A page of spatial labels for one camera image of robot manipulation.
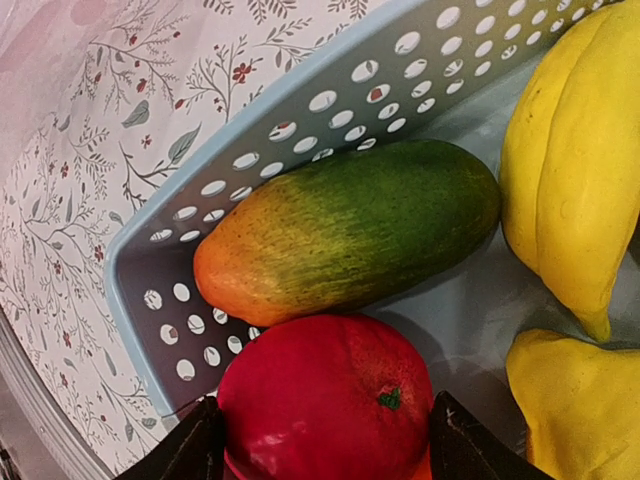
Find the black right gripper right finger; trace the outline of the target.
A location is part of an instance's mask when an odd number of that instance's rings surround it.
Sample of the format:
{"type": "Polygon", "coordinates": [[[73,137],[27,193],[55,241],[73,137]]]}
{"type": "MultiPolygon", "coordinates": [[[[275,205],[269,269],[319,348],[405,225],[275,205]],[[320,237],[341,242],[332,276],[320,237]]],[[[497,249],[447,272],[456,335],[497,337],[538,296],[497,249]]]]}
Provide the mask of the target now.
{"type": "Polygon", "coordinates": [[[504,445],[454,396],[435,396],[429,417],[434,479],[545,480],[550,476],[504,445]]]}

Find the red toy apple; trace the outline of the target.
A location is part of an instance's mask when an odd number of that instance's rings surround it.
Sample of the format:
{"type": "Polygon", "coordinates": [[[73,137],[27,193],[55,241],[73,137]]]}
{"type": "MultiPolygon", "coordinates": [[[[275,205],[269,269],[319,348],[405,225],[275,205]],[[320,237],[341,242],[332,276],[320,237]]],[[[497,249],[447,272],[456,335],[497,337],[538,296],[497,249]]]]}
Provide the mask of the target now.
{"type": "Polygon", "coordinates": [[[374,318],[318,315],[247,344],[217,401],[243,479],[409,479],[428,443],[426,363],[374,318]]]}

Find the green orange toy mango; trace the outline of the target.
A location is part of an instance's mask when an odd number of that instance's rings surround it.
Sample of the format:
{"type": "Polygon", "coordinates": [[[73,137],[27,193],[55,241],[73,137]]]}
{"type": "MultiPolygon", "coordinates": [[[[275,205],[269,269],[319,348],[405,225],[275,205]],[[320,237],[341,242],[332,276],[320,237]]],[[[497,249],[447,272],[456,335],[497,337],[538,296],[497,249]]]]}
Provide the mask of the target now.
{"type": "Polygon", "coordinates": [[[199,244],[210,305],[271,327],[402,293],[493,234],[501,194],[475,155],[441,140],[333,155],[277,176],[199,244]]]}

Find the yellow toy banana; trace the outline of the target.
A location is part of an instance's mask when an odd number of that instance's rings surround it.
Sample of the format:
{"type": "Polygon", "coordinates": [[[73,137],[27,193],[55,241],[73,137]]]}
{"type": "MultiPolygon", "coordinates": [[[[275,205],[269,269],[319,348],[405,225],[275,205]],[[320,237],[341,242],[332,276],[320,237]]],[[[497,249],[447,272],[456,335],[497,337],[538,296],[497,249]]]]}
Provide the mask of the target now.
{"type": "Polygon", "coordinates": [[[507,127],[508,245],[592,339],[639,217],[639,5],[603,6],[545,54],[507,127]]]}

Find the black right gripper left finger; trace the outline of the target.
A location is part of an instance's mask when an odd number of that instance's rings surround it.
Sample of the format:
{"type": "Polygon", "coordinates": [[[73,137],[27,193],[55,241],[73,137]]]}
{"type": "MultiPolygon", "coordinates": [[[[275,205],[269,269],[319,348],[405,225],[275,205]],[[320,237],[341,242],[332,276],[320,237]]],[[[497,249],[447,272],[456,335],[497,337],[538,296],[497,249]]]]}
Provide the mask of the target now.
{"type": "Polygon", "coordinates": [[[224,419],[214,396],[199,401],[142,460],[116,480],[204,480],[224,476],[224,419]]]}

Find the light blue plastic basket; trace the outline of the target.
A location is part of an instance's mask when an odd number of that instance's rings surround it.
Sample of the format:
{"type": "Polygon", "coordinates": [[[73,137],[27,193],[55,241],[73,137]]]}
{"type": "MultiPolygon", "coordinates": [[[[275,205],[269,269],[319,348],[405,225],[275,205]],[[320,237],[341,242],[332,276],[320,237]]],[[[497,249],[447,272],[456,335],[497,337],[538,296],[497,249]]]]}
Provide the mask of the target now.
{"type": "Polygon", "coordinates": [[[106,298],[157,413],[177,420],[211,393],[256,329],[208,306],[195,248],[264,182],[341,151],[405,138],[450,141],[497,169],[527,77],[597,1],[384,5],[206,136],[187,127],[173,174],[111,242],[106,298]]]}

